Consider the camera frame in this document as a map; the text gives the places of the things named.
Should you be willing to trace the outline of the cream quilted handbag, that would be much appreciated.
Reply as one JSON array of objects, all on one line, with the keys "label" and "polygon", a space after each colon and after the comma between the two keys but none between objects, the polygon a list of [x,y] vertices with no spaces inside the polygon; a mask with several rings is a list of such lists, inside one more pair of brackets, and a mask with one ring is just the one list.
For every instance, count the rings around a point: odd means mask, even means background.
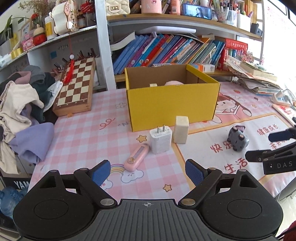
[{"label": "cream quilted handbag", "polygon": [[130,3],[126,0],[106,0],[105,9],[107,16],[129,15]]}]

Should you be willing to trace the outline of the pile of clothes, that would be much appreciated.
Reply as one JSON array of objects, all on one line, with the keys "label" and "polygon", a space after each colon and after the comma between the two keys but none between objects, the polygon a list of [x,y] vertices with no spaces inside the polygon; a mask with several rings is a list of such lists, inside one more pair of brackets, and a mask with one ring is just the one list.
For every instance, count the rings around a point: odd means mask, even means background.
[{"label": "pile of clothes", "polygon": [[17,159],[45,160],[54,136],[48,111],[62,88],[51,73],[29,65],[1,82],[1,170],[19,174]]}]

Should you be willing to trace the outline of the pink cup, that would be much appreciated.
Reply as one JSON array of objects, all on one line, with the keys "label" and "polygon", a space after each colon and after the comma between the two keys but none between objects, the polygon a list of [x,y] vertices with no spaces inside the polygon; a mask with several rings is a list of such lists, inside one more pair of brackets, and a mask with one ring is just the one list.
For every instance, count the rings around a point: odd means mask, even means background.
[{"label": "pink cup", "polygon": [[161,0],[141,0],[142,14],[161,14]]}]

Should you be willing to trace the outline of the grey toy truck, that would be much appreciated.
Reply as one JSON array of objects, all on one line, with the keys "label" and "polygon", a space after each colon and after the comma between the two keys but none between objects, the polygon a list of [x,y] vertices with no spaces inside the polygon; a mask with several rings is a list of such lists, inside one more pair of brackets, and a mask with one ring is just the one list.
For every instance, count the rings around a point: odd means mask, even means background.
[{"label": "grey toy truck", "polygon": [[233,126],[228,133],[227,141],[232,145],[233,150],[241,152],[249,145],[249,138],[245,133],[243,125]]}]

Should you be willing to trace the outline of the cream watch with strap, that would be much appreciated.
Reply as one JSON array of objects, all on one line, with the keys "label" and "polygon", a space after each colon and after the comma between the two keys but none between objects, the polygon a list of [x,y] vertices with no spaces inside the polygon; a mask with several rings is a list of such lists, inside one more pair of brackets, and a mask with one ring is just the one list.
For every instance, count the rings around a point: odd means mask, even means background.
[{"label": "cream watch with strap", "polygon": [[150,87],[158,87],[156,83],[149,84]]}]

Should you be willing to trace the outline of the red dictionary book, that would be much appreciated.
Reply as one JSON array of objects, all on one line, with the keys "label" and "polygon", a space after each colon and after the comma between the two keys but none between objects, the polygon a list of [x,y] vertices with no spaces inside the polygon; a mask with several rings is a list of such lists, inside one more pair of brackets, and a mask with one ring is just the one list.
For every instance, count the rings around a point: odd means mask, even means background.
[{"label": "red dictionary book", "polygon": [[218,40],[224,43],[224,47],[218,60],[217,69],[227,71],[227,66],[225,65],[227,57],[231,56],[238,59],[239,55],[247,53],[248,44],[229,38],[218,38]]}]

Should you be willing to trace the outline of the cream eraser block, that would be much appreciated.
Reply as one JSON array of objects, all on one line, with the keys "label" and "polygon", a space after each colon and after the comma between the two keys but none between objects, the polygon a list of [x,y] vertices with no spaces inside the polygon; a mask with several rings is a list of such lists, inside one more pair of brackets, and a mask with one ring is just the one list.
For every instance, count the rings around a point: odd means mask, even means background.
[{"label": "cream eraser block", "polygon": [[173,131],[173,142],[176,144],[185,144],[189,131],[189,118],[187,116],[176,116]]}]

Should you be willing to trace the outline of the pink plush pig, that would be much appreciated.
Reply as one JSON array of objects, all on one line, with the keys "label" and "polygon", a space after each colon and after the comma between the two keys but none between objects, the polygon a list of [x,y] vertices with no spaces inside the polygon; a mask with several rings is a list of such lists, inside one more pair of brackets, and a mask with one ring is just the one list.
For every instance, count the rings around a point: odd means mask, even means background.
[{"label": "pink plush pig", "polygon": [[183,83],[177,80],[171,80],[165,83],[165,86],[171,86],[171,85],[183,85]]}]

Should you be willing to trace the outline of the smartphone on shelf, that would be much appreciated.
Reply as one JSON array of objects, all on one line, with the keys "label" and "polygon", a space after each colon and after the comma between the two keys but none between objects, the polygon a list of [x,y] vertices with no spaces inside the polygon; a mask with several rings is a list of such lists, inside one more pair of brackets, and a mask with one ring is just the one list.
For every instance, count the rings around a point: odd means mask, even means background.
[{"label": "smartphone on shelf", "polygon": [[193,16],[206,20],[212,20],[212,11],[205,6],[196,6],[193,4],[182,4],[182,15]]}]

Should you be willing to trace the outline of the white plug adapter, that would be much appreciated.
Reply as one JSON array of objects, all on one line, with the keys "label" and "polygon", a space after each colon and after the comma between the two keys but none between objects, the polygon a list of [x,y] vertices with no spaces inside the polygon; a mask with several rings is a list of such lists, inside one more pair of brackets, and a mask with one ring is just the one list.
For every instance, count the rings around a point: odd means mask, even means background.
[{"label": "white plug adapter", "polygon": [[150,147],[153,154],[157,155],[170,150],[172,133],[169,126],[161,126],[149,131]]}]

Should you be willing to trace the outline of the red white doll figure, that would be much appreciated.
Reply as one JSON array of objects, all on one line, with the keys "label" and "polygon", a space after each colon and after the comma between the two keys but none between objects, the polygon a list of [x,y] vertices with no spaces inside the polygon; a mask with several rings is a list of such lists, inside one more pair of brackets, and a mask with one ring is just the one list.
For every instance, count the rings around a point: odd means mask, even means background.
[{"label": "red white doll figure", "polygon": [[37,28],[33,32],[33,42],[38,46],[47,41],[47,36],[43,27],[37,24]]}]

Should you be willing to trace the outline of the yellow cardboard box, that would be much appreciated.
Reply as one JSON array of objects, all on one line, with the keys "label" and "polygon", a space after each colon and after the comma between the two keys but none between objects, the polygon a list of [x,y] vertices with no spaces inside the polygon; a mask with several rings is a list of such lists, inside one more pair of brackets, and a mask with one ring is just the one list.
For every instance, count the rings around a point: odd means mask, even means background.
[{"label": "yellow cardboard box", "polygon": [[[183,85],[165,86],[171,80]],[[190,123],[214,118],[220,83],[191,65],[126,68],[125,83],[133,132],[173,126],[178,115]]]}]

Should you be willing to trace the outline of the orange white medicine box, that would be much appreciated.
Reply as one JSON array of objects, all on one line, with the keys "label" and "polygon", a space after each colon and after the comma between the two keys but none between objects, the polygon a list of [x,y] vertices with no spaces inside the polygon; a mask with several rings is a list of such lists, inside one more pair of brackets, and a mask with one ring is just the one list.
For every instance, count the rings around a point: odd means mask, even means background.
[{"label": "orange white medicine box", "polygon": [[212,64],[199,64],[199,63],[192,63],[191,66],[196,68],[197,70],[203,73],[214,73],[215,72],[215,65]]}]

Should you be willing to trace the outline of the row of leaning books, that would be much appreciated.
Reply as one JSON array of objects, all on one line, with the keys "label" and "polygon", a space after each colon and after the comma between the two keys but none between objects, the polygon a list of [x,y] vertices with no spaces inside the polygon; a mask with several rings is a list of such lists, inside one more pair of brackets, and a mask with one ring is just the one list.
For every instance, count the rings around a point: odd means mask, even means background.
[{"label": "row of leaning books", "polygon": [[192,63],[212,64],[217,69],[223,47],[213,34],[132,33],[111,45],[113,70],[120,75],[125,68]]}]

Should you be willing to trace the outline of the white bookshelf frame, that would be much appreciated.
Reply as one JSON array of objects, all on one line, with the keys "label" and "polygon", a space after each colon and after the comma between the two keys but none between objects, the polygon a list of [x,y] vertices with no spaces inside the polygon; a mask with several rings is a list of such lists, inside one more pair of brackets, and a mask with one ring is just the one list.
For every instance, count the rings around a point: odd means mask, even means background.
[{"label": "white bookshelf frame", "polygon": [[170,14],[129,14],[107,16],[105,1],[94,1],[95,20],[90,27],[78,29],[75,32],[65,30],[61,35],[48,39],[46,42],[23,51],[1,67],[1,81],[12,73],[22,71],[27,65],[39,66],[45,72],[52,72],[61,64],[69,61],[73,54],[87,54],[91,48],[95,50],[99,87],[107,90],[116,89],[111,44],[120,41],[130,33],[152,33],[155,27],[162,27],[159,33],[181,33],[186,29],[195,32],[190,37],[201,37],[214,34],[218,37],[236,39],[245,37],[262,41],[262,37],[249,31],[214,20],[196,18],[194,16]]}]

